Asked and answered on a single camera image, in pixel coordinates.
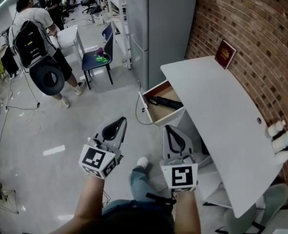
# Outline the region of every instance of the open drawer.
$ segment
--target open drawer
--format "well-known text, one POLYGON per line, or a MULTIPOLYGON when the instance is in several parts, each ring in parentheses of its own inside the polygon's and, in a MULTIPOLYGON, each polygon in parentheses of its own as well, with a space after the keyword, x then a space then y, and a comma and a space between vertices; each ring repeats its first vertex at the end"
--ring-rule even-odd
POLYGON ((185 110, 184 107, 176 110, 161 105, 156 106, 148 101, 148 98, 156 96, 180 101, 179 97, 177 96, 176 92, 174 91, 168 80, 160 83, 159 85, 156 85, 155 87, 146 91, 143 94, 139 92, 139 97, 141 98, 145 111, 148 114, 148 118, 152 123, 158 126, 162 126, 183 114, 185 110))

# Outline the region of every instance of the blue chair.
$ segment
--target blue chair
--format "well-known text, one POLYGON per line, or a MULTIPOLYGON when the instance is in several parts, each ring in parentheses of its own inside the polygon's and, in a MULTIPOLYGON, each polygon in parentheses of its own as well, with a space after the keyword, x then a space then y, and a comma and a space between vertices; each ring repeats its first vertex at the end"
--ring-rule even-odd
POLYGON ((90 90, 91 90, 91 86, 87 79, 87 72, 90 74, 91 69, 106 66, 110 82, 111 84, 113 84, 113 80, 111 79, 111 75, 110 75, 110 65, 109 65, 113 61, 113 43, 114 43, 113 42, 113 39, 114 39, 113 29, 111 25, 109 24, 107 28, 104 29, 104 31, 101 34, 106 39, 106 43, 104 46, 104 52, 106 53, 106 55, 104 55, 104 57, 107 59, 108 62, 103 63, 103 62, 96 61, 96 58, 98 57, 97 50, 85 53, 83 55, 83 60, 82 60, 82 70, 84 72, 85 79, 90 90))

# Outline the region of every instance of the brick wall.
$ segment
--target brick wall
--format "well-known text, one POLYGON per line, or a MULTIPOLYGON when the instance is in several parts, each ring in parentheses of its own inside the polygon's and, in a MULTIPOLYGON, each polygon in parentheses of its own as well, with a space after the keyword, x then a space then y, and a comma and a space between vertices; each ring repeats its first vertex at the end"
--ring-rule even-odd
MULTIPOLYGON (((197 0, 186 58, 215 55, 222 39, 267 124, 284 119, 288 130, 288 0, 197 0)), ((288 161, 279 176, 288 184, 288 161)))

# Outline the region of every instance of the white t-shirt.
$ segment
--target white t-shirt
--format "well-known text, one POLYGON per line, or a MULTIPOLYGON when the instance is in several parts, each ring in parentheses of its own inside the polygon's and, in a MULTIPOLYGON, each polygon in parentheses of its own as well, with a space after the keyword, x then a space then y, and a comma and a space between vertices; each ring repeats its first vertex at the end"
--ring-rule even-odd
MULTIPOLYGON (((6 45, 6 39, 5 39, 5 37, 0 36, 0 48, 3 47, 4 45, 6 45)), ((8 46, 6 45, 6 47, 2 51, 0 51, 0 57, 1 58, 4 56, 7 47, 8 46)))
MULTIPOLYGON (((13 47, 13 40, 14 40, 13 33, 14 36, 16 37, 23 23, 28 19, 33 19, 37 22, 40 22, 44 26, 44 28, 48 28, 53 24, 53 20, 50 14, 45 9, 28 8, 20 13, 17 13, 14 23, 9 29, 9 44, 11 47, 13 47)), ((45 41, 45 43, 48 53, 50 55, 54 55, 56 52, 55 48, 53 48, 47 41, 45 41)))

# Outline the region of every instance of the book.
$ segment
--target book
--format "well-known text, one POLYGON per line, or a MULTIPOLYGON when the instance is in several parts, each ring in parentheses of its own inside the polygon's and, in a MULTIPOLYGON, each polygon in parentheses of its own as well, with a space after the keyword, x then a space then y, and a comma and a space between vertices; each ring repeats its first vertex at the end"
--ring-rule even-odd
POLYGON ((236 49, 231 46, 227 41, 222 40, 216 52, 215 60, 224 68, 227 69, 231 60, 236 54, 236 49))

